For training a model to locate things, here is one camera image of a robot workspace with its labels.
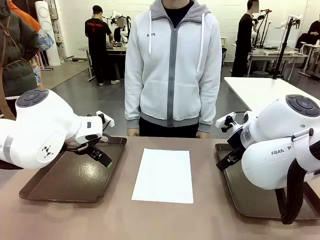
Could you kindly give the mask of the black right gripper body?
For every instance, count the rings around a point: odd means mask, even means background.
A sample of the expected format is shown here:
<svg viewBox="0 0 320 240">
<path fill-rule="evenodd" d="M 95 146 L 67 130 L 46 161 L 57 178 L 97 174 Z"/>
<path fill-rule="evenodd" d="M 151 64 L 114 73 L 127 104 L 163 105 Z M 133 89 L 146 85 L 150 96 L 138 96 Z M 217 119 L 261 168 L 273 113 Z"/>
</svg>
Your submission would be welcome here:
<svg viewBox="0 0 320 240">
<path fill-rule="evenodd" d="M 230 145 L 235 154 L 243 154 L 246 150 L 241 142 L 242 131 L 243 129 L 239 128 L 227 140 L 227 143 Z"/>
</svg>

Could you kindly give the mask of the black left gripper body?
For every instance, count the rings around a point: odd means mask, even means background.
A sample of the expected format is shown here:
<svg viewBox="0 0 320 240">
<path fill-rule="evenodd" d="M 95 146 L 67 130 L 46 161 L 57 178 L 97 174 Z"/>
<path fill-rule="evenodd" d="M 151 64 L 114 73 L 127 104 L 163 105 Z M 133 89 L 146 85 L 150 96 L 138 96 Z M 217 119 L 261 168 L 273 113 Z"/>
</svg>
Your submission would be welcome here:
<svg viewBox="0 0 320 240">
<path fill-rule="evenodd" d="M 71 147 L 70 145 L 64 144 L 64 151 L 72 152 L 77 155 L 96 155 L 100 150 L 96 147 L 101 140 L 101 137 L 92 139 L 89 142 L 83 143 L 77 147 Z"/>
</svg>

